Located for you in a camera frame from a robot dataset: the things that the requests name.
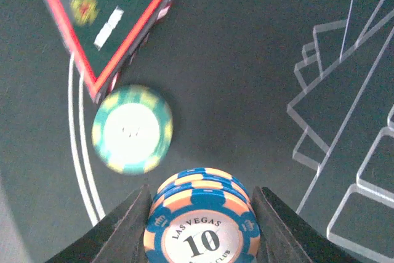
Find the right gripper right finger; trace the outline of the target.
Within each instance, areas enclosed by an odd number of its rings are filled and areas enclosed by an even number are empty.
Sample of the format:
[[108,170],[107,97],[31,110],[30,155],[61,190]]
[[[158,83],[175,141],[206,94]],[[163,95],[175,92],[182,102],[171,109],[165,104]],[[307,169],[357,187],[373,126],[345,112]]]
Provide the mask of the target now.
[[257,262],[359,263],[320,235],[267,187],[255,187],[251,205],[260,228]]

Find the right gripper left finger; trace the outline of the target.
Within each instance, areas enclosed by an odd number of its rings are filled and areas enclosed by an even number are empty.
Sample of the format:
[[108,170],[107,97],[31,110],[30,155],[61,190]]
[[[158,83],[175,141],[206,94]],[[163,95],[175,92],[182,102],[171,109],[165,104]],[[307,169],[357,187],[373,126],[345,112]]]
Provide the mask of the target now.
[[143,185],[85,235],[47,261],[147,262],[143,233],[150,208],[150,189]]

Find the blue orange poker chip stack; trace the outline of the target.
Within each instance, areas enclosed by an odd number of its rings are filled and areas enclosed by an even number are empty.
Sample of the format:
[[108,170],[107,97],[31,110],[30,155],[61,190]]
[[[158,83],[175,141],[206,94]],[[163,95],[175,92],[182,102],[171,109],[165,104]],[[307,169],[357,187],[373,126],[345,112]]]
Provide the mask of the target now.
[[245,186],[214,168],[174,174],[153,198],[149,262],[256,262],[260,228]]

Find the green poker chips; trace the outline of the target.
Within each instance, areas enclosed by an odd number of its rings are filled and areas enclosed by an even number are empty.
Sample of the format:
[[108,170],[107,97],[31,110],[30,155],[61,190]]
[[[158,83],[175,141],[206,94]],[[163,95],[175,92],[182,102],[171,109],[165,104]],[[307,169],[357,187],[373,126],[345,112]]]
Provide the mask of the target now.
[[166,156],[172,135],[173,116],[165,98],[136,84],[109,94],[92,125],[94,150],[120,174],[152,171]]

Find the red triangular marker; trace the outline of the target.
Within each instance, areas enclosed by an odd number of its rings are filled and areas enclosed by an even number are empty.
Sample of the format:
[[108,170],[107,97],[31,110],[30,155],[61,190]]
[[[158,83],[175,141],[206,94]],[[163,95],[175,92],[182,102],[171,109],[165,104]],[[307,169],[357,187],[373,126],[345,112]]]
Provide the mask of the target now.
[[45,0],[93,102],[113,90],[125,61],[172,0]]

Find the round black poker mat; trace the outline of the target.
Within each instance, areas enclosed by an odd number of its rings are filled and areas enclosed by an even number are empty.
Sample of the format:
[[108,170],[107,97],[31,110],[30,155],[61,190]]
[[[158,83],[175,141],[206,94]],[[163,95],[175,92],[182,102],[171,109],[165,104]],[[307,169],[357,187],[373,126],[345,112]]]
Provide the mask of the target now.
[[393,257],[393,0],[176,0],[119,80],[174,112],[141,176],[94,153],[69,60],[43,0],[1,0],[2,262],[44,262],[130,192],[203,166],[268,187],[362,262]]

